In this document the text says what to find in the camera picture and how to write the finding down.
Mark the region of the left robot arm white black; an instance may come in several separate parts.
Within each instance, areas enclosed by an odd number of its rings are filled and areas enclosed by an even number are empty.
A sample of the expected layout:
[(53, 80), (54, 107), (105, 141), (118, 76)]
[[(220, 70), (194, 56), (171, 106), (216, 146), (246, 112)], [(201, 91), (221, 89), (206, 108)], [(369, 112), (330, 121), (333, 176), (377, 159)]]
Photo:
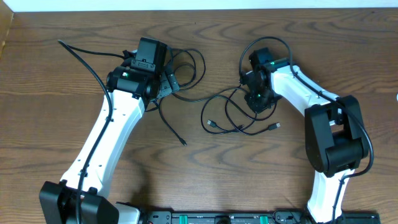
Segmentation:
[(137, 50), (125, 50), (123, 63), (99, 82), (104, 101), (88, 139), (60, 182), (46, 181), (40, 190), (46, 223), (144, 222), (138, 208), (107, 198), (121, 153), (147, 105), (180, 88), (168, 55), (168, 45), (143, 37)]

